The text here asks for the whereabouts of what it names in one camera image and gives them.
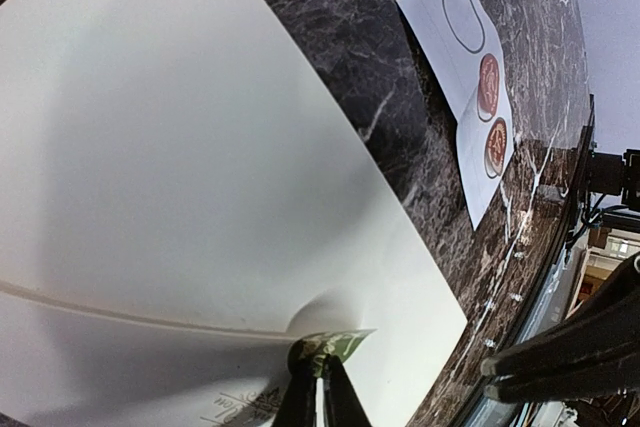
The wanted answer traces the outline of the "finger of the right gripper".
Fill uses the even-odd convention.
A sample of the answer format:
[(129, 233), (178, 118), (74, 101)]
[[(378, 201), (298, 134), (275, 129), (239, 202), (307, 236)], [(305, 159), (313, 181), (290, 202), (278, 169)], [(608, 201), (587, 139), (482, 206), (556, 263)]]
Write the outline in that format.
[(639, 389), (639, 255), (557, 326), (481, 364), (502, 403), (565, 401)]

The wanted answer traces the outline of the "cream paper envelope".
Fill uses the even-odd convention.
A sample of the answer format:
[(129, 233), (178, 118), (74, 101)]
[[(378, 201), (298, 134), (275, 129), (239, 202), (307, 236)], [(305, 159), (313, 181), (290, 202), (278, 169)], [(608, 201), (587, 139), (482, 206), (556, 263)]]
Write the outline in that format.
[(1, 410), (268, 425), (300, 337), (405, 426), (466, 318), (264, 0), (1, 8)]

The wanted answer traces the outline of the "green round seal sticker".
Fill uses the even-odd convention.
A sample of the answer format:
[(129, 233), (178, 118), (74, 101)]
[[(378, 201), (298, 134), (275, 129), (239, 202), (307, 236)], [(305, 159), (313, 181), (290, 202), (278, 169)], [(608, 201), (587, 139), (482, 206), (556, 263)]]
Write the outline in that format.
[(291, 374), (308, 368), (311, 375), (322, 378), (328, 357), (346, 362), (375, 329), (318, 332), (298, 339), (287, 354), (287, 368)]

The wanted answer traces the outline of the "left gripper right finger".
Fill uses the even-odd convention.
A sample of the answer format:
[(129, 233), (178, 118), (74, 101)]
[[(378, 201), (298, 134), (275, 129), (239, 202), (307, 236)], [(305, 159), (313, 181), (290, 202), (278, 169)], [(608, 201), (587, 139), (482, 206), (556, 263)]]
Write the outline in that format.
[(339, 357), (325, 358), (322, 380), (326, 426), (372, 426)]

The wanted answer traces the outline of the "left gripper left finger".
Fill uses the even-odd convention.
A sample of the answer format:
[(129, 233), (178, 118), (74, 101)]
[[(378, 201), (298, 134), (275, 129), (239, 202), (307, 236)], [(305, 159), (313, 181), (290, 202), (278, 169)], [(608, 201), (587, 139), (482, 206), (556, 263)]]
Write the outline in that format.
[(318, 378), (310, 358), (305, 358), (290, 367), (291, 379), (286, 388), (273, 427), (315, 427), (316, 392)]

